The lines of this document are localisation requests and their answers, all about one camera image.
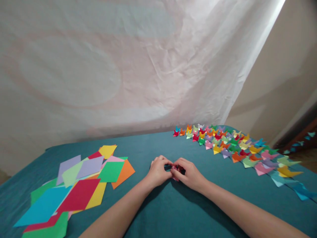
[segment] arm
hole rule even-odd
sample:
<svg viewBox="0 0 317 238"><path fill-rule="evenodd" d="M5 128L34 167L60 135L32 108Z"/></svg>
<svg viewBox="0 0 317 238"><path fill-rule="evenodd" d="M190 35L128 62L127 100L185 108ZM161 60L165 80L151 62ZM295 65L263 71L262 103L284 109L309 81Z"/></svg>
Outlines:
<svg viewBox="0 0 317 238"><path fill-rule="evenodd" d="M156 157L147 176L91 224L80 238L123 237L144 199L172 177L172 173L164 169L166 164L172 165L172 162L162 155Z"/></svg>
<svg viewBox="0 0 317 238"><path fill-rule="evenodd" d="M196 166L184 158L175 163L172 174L191 189L214 202L250 237L308 237L295 227L208 181ZM185 169L185 175L179 171Z"/></svg>

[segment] forearm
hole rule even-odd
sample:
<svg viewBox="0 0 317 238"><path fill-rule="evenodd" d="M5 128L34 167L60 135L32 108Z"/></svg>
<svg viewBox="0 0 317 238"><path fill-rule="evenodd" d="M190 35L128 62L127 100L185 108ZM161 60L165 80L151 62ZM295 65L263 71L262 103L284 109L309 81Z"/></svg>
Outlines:
<svg viewBox="0 0 317 238"><path fill-rule="evenodd" d="M199 191L214 202L250 237L308 237L298 229L207 181Z"/></svg>
<svg viewBox="0 0 317 238"><path fill-rule="evenodd" d="M99 217L80 238L123 237L144 199L153 187L146 179Z"/></svg>

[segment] hand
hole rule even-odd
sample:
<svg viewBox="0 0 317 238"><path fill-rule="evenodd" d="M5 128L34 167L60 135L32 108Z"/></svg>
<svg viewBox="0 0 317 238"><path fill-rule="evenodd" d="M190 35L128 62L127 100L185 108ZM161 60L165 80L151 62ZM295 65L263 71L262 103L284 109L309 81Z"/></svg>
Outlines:
<svg viewBox="0 0 317 238"><path fill-rule="evenodd" d="M179 158L173 165L178 166L177 170L171 169L173 176L191 189L200 193L202 192L202 189L208 180L199 172L192 162L184 158ZM185 175L180 173L182 168L186 170Z"/></svg>
<svg viewBox="0 0 317 238"><path fill-rule="evenodd" d="M170 179L172 177L172 173L167 172L164 169L164 165L166 164L172 165L173 163L165 158L163 155L156 157L152 161L150 171L144 179L147 180L150 185L153 186L153 188L160 186L167 179Z"/></svg>

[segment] teal tablecloth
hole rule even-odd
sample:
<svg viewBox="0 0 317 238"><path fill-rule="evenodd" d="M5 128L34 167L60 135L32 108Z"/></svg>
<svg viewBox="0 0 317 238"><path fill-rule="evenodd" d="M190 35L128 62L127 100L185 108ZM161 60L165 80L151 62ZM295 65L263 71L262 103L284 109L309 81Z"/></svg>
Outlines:
<svg viewBox="0 0 317 238"><path fill-rule="evenodd" d="M102 145L117 144L114 156L128 156L135 169L127 181L113 190L109 184L98 207L74 214L66 237L78 237L102 213L123 197L149 171L151 161L162 154L171 161L184 157L197 166L210 181L261 207L311 237L317 237L317 203L301 201L287 187L277 188L268 175L258 176L253 168L214 155L197 142L173 137L172 132L64 144L51 147L34 162L0 187L1 237L21 237L25 227L13 228L30 207L30 193L57 177L59 164L81 154L94 153ZM317 175L304 171L295 178L317 192ZM169 180L147 197L126 237L246 237L246 234L217 206L182 183Z"/></svg>

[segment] right hand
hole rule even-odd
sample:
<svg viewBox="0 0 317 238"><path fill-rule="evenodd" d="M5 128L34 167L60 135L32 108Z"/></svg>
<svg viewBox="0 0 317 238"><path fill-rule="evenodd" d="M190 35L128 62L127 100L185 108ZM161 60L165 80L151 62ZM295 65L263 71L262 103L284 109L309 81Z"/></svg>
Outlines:
<svg viewBox="0 0 317 238"><path fill-rule="evenodd" d="M191 189L200 193L202 192L202 189L208 180L199 172L192 162L184 158L179 158L173 165L178 166L177 170L171 169L173 176L178 178ZM185 175L180 173L180 167L186 170Z"/></svg>

